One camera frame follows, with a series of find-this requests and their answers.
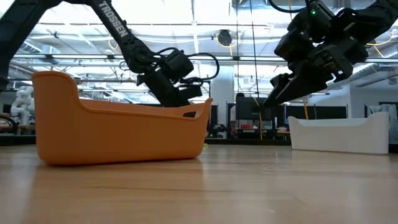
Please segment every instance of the monitor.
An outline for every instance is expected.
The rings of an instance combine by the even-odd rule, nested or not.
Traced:
[[[218,124],[218,105],[211,106],[210,124]]]
[[[265,108],[263,102],[266,98],[242,97],[236,102],[236,119],[259,120],[261,112],[262,120],[271,120],[271,108]]]
[[[315,107],[307,106],[307,114],[309,119],[315,119]],[[289,116],[297,119],[306,119],[304,106],[286,106],[286,119]]]

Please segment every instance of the orange basket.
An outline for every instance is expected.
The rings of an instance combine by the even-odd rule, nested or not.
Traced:
[[[81,100],[71,77],[37,72],[36,144],[48,164],[189,159],[201,154],[211,98],[202,104],[157,108]],[[196,112],[194,118],[185,113]]]

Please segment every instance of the robotic hand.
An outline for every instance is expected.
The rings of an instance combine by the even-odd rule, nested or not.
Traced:
[[[279,11],[272,0],[271,5]],[[292,73],[271,80],[274,89],[264,106],[274,106],[327,88],[342,81],[353,65],[368,57],[365,45],[387,31],[398,19],[398,0],[376,0],[366,9],[342,9],[334,15],[322,1],[306,0],[278,43],[275,54]]]

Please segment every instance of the black robotic arm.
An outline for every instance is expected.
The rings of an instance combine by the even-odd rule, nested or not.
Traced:
[[[324,90],[326,82],[334,78],[334,82],[347,79],[353,74],[353,65],[368,57],[365,45],[398,19],[398,0],[376,0],[366,9],[345,8],[337,15],[322,1],[306,2],[307,7],[294,17],[275,49],[292,73],[271,80],[274,89],[264,102],[266,106]]]
[[[47,9],[63,0],[15,0],[0,19],[0,90],[8,84],[9,63]],[[188,99],[201,96],[203,80],[184,80],[193,64],[182,50],[167,56],[151,51],[134,36],[109,0],[65,0],[71,4],[91,6],[109,33],[118,43],[129,69],[138,75],[137,84],[145,83],[159,102],[166,107],[189,105]],[[184,88],[174,87],[181,82]]]

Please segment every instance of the hardwood floor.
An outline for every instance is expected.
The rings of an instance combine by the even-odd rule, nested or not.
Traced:
[[[212,146],[188,161],[49,167],[0,147],[1,223],[398,223],[398,157]]]

